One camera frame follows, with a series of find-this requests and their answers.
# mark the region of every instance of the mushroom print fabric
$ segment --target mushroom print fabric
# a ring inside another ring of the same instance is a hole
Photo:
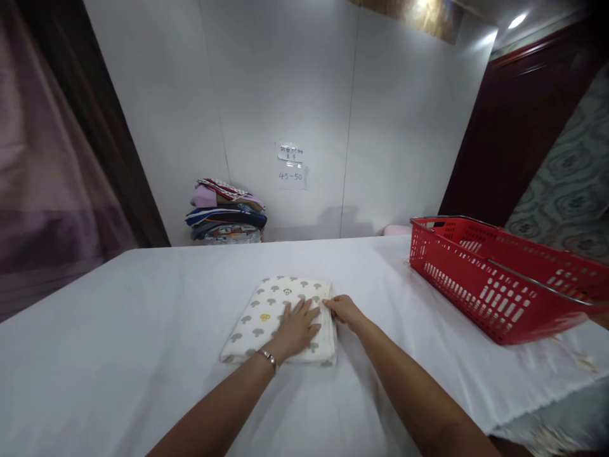
[[[320,307],[319,316],[313,321],[321,324],[317,335],[308,348],[290,357],[286,362],[294,364],[317,364],[332,366],[336,364],[336,327],[330,311],[322,303],[332,296],[329,282],[296,276],[267,276],[253,289],[252,296],[244,306],[237,325],[228,335],[220,361],[243,363],[273,338],[284,312],[285,304],[291,303],[292,309],[301,298],[313,299],[311,309]]]

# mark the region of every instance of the basket handle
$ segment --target basket handle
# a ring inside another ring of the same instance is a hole
[[[416,224],[419,227],[421,227],[422,229],[425,229],[425,230],[428,230],[428,231],[434,233],[435,230],[433,230],[432,228],[429,228],[429,227],[425,227],[423,224],[417,222],[417,219],[443,219],[443,218],[467,219],[467,220],[471,220],[471,221],[474,221],[474,222],[478,222],[478,223],[480,223],[482,225],[486,225],[487,227],[491,227],[493,229],[502,230],[501,227],[498,227],[496,225],[491,225],[491,224],[486,223],[486,222],[479,221],[478,219],[474,219],[474,218],[471,218],[469,216],[423,216],[423,217],[419,217],[419,218],[410,218],[410,223]]]
[[[435,233],[436,231],[433,230],[432,228],[426,227],[425,225],[417,222],[417,219],[436,219],[436,218],[462,218],[462,219],[468,219],[474,222],[478,222],[480,224],[484,224],[488,227],[492,227],[493,229],[497,229],[497,230],[501,230],[501,227],[496,227],[495,225],[491,225],[488,224],[486,222],[482,222],[479,221],[477,219],[471,218],[471,217],[467,217],[467,216],[429,216],[429,217],[423,217],[423,218],[411,218],[410,219],[410,223],[413,223],[415,225],[418,225],[419,227],[421,227],[422,229],[425,229],[431,233]],[[582,300],[578,300],[576,298],[573,297],[569,297],[568,295],[563,294],[562,292],[559,292],[553,288],[550,288],[548,286],[546,286],[545,284],[542,284],[539,281],[536,281],[535,279],[529,278],[528,276],[525,276],[523,274],[520,274],[514,270],[512,270],[511,268],[507,268],[505,265],[501,265],[499,262],[495,262],[493,259],[491,258],[487,258],[487,262],[491,263],[492,265],[495,265],[496,267],[502,268],[505,271],[509,272],[510,274],[513,274],[514,276],[519,277],[520,279],[523,279],[524,281],[530,282],[532,284],[535,284],[538,287],[541,287],[542,289],[547,290],[548,292],[552,292],[555,295],[558,295],[560,298],[572,301],[574,303],[578,303],[579,305],[584,305],[587,307],[609,307],[609,301],[599,301],[597,303],[588,303],[586,301],[582,301]]]
[[[588,303],[587,301],[582,301],[582,300],[578,300],[578,299],[573,298],[573,297],[569,297],[568,295],[565,295],[562,292],[559,292],[559,291],[557,291],[557,290],[555,290],[553,288],[549,288],[545,284],[542,284],[541,282],[536,281],[533,278],[529,278],[528,276],[520,274],[520,273],[512,270],[511,268],[507,268],[505,265],[501,265],[499,262],[495,262],[491,258],[487,258],[487,262],[492,263],[496,267],[503,268],[506,272],[509,272],[510,274],[513,274],[514,276],[518,276],[520,279],[523,279],[524,281],[531,282],[532,284],[535,284],[536,286],[541,287],[541,288],[547,290],[548,292],[552,292],[554,295],[558,295],[560,298],[564,298],[566,300],[570,300],[570,301],[572,301],[574,303],[578,303],[579,305],[585,305],[587,307],[605,307],[605,306],[609,306],[609,301],[599,301],[597,303]]]

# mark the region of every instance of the person's hand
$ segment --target person's hand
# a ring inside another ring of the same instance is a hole
[[[302,352],[321,328],[321,324],[311,325],[320,310],[315,308],[309,311],[310,299],[299,301],[292,313],[290,313],[291,307],[291,303],[285,306],[275,337],[263,346],[263,349],[269,351],[279,365],[293,355]]]
[[[351,330],[364,323],[367,319],[348,295],[337,295],[331,300],[323,300],[333,317],[347,324]]]

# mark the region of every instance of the dark red door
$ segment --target dark red door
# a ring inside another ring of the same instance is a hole
[[[441,215],[503,226],[605,59],[580,23],[488,64]]]

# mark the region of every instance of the white wall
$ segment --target white wall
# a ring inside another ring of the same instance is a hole
[[[204,176],[262,198],[269,241],[436,213],[494,31],[466,13],[452,46],[346,0],[85,3],[174,246]],[[278,141],[309,190],[278,188]]]
[[[173,246],[198,178],[228,166],[197,0],[84,0]]]
[[[267,205],[267,240],[340,236],[358,8],[345,0],[202,1],[230,177]],[[275,142],[309,190],[279,190]]]
[[[362,10],[341,237],[438,214],[496,31],[465,14],[452,46]]]

